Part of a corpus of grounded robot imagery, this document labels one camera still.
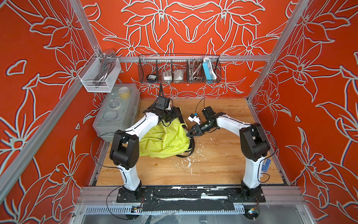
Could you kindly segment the lime green trousers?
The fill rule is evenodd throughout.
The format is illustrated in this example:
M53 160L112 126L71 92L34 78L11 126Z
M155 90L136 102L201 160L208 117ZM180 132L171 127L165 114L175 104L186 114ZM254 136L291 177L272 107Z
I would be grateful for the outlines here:
M190 149L190 139L186 134L187 125L182 119L160 123L140 140L139 155L161 159L180 155Z

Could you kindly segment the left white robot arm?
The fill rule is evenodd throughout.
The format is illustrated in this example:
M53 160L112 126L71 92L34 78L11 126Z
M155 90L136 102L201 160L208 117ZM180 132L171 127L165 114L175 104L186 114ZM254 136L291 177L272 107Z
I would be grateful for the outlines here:
M126 191L133 194L140 192L141 181L136 169L140 140L160 122L171 122L179 115L180 112L174 107L171 98L158 97L137 123L126 130L117 130L114 133L110 159L121 171Z

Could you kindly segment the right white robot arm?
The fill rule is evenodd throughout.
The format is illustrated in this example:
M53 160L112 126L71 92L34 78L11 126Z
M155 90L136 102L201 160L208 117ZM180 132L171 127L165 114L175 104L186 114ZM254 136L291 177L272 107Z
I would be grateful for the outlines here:
M187 137L203 136L212 130L223 128L240 137L241 151L246 158L245 174L241 181L241 195L253 197L261 190L261 173L263 162L271 148L266 133L259 123L245 123L227 114L216 113L208 106L202 110L206 119L201 122L197 114L191 114L188 119L196 124L187 133Z

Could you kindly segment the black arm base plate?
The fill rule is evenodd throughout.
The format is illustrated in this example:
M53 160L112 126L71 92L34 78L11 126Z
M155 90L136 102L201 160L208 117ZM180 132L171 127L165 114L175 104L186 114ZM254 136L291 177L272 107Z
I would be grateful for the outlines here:
M152 203L156 200L223 200L231 203L264 203L266 198L261 187L255 189L242 188L240 185L153 185L142 186L130 191L121 187L117 191L118 203Z

